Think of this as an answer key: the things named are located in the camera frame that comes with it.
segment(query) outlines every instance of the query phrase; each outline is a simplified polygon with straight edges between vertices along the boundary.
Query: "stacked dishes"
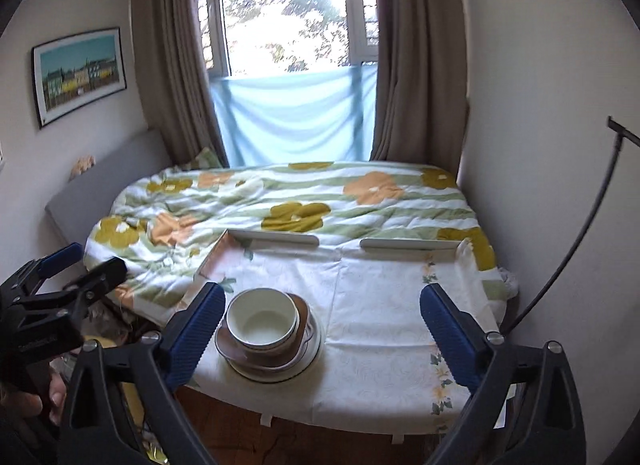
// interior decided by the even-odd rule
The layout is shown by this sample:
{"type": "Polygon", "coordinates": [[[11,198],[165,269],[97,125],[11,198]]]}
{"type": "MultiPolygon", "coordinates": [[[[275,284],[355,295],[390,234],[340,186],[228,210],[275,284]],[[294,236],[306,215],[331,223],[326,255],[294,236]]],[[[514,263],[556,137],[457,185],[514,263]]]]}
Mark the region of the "stacked dishes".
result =
{"type": "Polygon", "coordinates": [[[321,338],[321,327],[302,297],[254,288],[231,300],[215,343],[242,376],[257,382],[281,382],[311,364],[321,338]]]}

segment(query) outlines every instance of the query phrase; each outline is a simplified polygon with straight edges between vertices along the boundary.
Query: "light blue fabric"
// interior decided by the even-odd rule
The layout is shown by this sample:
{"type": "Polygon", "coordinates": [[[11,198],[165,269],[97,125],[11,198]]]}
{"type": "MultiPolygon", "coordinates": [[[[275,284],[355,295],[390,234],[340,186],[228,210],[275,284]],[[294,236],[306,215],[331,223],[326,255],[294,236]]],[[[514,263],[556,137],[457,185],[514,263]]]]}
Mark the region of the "light blue fabric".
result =
{"type": "Polygon", "coordinates": [[[231,167],[368,160],[377,64],[276,77],[212,79],[231,167]]]}

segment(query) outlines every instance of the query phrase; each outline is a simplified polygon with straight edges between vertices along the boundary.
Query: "curtain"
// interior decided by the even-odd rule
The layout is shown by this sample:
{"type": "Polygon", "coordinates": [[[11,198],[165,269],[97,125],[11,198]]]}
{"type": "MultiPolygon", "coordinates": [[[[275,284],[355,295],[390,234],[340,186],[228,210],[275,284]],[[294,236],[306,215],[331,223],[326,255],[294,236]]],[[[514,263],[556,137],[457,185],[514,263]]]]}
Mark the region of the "curtain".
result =
{"type": "Polygon", "coordinates": [[[349,66],[212,80],[229,165],[369,159],[376,72],[349,66]]]}
{"type": "Polygon", "coordinates": [[[209,95],[196,0],[131,0],[136,78],[150,127],[176,163],[212,148],[226,154],[209,95]]]}
{"type": "Polygon", "coordinates": [[[462,0],[378,0],[378,18],[371,159],[457,174],[467,116],[462,0]]]}

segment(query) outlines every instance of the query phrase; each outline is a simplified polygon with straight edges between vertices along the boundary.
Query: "white plate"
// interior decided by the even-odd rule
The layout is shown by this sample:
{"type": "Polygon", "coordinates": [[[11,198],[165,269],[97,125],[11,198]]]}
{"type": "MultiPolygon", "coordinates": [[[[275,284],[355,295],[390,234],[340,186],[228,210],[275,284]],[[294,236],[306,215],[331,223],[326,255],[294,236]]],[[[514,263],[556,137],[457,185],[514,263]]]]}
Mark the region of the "white plate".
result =
{"type": "Polygon", "coordinates": [[[244,376],[244,378],[254,382],[261,382],[263,384],[284,382],[298,376],[302,371],[308,368],[320,354],[322,343],[324,343],[324,330],[322,329],[322,324],[319,323],[318,319],[316,319],[311,307],[309,307],[309,314],[310,322],[314,328],[314,336],[306,344],[305,354],[302,355],[302,358],[300,358],[300,360],[289,369],[273,373],[269,371],[258,371],[258,369],[243,368],[232,361],[227,362],[235,371],[244,376]]]}

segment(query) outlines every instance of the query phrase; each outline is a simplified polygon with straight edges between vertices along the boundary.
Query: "metal bolt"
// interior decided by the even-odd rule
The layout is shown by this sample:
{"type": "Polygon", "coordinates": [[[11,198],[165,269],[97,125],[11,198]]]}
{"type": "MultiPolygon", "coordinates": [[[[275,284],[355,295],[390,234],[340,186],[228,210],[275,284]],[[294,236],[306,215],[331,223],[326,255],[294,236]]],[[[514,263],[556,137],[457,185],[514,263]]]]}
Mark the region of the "metal bolt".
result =
{"type": "Polygon", "coordinates": [[[551,351],[552,353],[562,353],[562,345],[560,344],[560,342],[556,342],[555,340],[552,340],[551,342],[549,342],[546,345],[546,348],[551,351]]]}
{"type": "Polygon", "coordinates": [[[98,341],[96,339],[87,340],[82,344],[82,351],[93,351],[98,347],[98,341]]]}
{"type": "Polygon", "coordinates": [[[500,346],[501,344],[504,344],[504,336],[499,334],[497,331],[491,331],[487,333],[486,339],[494,346],[500,346]]]}
{"type": "Polygon", "coordinates": [[[140,342],[143,344],[154,344],[158,340],[160,340],[160,334],[157,331],[148,331],[140,337],[140,342]]]}

